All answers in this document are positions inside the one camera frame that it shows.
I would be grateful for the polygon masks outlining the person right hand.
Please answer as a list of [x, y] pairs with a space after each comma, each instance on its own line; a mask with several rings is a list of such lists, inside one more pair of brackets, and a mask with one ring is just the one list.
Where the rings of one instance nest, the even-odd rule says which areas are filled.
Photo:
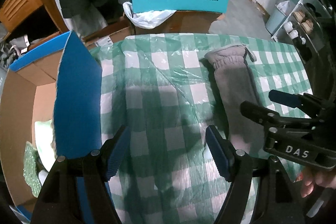
[[330, 171], [315, 171], [306, 166], [302, 171], [301, 197], [310, 195], [316, 186], [335, 189], [335, 169]]

